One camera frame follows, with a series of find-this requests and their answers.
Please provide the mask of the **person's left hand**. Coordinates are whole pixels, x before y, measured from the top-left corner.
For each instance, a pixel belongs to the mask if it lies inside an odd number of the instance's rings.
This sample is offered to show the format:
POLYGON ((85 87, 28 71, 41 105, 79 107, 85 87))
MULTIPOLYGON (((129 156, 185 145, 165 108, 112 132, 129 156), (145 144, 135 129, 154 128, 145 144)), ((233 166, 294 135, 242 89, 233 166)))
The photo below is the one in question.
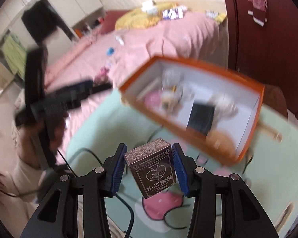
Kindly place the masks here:
POLYGON ((53 137, 45 140, 42 145, 39 134, 45 128, 45 122, 41 121, 34 125, 23 126, 19 129, 17 155, 19 159, 30 167, 43 170, 48 168, 47 160, 43 152, 44 147, 57 150, 63 143, 64 132, 66 130, 66 119, 68 115, 63 115, 57 122, 53 132, 53 137))

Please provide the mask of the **cream sleeve forearm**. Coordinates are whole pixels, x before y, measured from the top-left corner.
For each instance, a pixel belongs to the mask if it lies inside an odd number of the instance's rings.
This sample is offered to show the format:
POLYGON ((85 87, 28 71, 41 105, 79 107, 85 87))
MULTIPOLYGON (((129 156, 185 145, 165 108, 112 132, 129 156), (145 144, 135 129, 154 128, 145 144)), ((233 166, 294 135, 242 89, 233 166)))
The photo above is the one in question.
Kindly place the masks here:
POLYGON ((18 195, 38 189, 42 173, 22 160, 17 160, 12 173, 0 173, 0 220, 13 237, 20 237, 38 207, 35 194, 18 195))

